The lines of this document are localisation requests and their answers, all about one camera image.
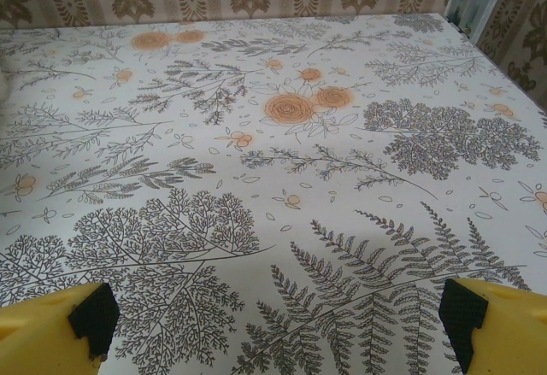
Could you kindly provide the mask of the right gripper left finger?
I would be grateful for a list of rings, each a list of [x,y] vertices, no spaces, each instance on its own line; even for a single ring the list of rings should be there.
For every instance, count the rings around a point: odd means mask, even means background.
[[[81,284],[1,308],[2,374],[97,374],[120,309],[107,283]]]

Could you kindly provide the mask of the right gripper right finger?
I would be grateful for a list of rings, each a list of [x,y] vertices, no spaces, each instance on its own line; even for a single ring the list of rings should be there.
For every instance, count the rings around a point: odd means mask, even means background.
[[[450,278],[438,314],[464,374],[546,373],[545,295]]]

